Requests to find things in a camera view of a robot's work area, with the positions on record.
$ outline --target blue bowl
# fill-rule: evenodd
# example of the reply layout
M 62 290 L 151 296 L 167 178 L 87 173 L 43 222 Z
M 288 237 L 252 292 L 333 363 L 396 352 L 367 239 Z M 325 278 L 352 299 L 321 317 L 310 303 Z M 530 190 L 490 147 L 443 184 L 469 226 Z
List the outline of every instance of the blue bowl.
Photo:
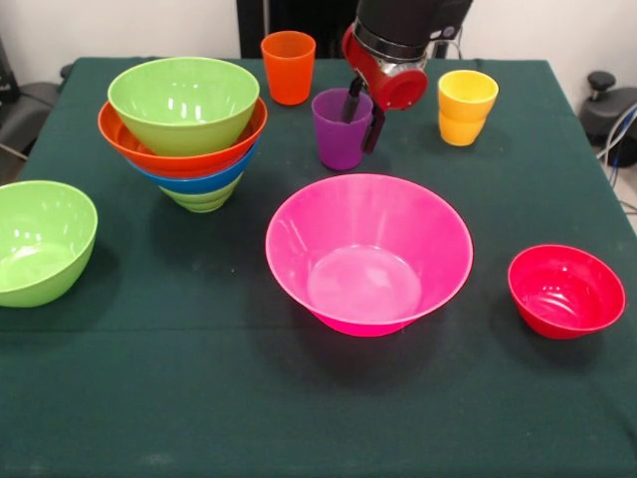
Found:
M 248 149 L 248 152 L 246 152 L 246 154 L 232 166 L 224 169 L 221 172 L 215 172 L 214 174 L 201 177 L 177 179 L 174 177 L 157 176 L 156 174 L 152 174 L 141 169 L 139 166 L 136 166 L 130 161 L 128 162 L 128 164 L 130 164 L 137 171 L 154 182 L 157 186 L 161 186 L 164 189 L 168 189 L 169 191 L 179 192 L 181 194 L 204 194 L 206 192 L 221 189 L 222 187 L 227 186 L 237 177 L 239 177 L 239 174 L 244 171 L 244 169 L 250 162 L 250 159 L 254 155 L 258 144 L 259 140 L 257 139 L 252 147 Z

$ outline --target orange bowl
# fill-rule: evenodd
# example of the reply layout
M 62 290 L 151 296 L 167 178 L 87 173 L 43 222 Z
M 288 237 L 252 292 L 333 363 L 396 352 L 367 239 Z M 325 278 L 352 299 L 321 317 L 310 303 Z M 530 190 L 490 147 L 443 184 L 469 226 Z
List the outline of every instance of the orange bowl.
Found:
M 232 146 L 197 156 L 154 154 L 126 128 L 109 102 L 100 110 L 98 125 L 106 141 L 141 169 L 158 176 L 191 178 L 213 174 L 232 166 L 256 142 L 267 120 L 266 104 L 258 98 L 248 125 Z

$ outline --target purple cup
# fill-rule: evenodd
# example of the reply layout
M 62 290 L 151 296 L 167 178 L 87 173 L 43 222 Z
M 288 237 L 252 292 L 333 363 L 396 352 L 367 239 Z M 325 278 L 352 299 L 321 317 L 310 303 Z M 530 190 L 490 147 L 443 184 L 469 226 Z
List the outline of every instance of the purple cup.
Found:
M 325 166 L 339 171 L 352 169 L 362 161 L 362 141 L 373 107 L 371 98 L 361 93 L 352 122 L 341 121 L 347 92 L 347 88 L 332 88 L 312 101 L 318 157 Z

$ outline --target yellow cup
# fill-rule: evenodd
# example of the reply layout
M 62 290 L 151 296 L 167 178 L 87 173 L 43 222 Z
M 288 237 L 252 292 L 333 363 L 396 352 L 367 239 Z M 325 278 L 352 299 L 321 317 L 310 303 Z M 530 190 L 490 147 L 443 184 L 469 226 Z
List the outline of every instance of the yellow cup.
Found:
M 442 138 L 454 146 L 468 146 L 482 131 L 496 102 L 498 84 L 484 73 L 457 70 L 438 81 L 438 123 Z

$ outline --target table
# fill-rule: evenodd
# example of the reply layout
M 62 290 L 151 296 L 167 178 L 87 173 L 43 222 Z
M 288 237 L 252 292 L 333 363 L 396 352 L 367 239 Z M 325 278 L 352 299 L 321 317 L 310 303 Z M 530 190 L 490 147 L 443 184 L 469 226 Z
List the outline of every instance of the table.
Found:
M 0 475 L 637 475 L 637 240 L 547 63 L 430 62 L 432 85 L 457 68 L 501 85 L 472 147 L 439 138 L 433 88 L 388 115 L 358 171 L 447 198 L 475 264 L 442 310 L 362 340 L 293 303 L 266 264 L 278 205 L 331 175 L 309 102 L 273 104 L 262 63 L 239 61 L 270 120 L 231 200 L 195 215 L 98 131 L 108 83 L 141 60 L 79 59 L 21 176 L 81 188 L 100 226 L 66 296 L 0 310 Z M 317 61 L 313 95 L 349 80 L 344 62 Z M 615 269 L 620 322 L 570 342 L 527 328 L 506 271 L 543 242 Z

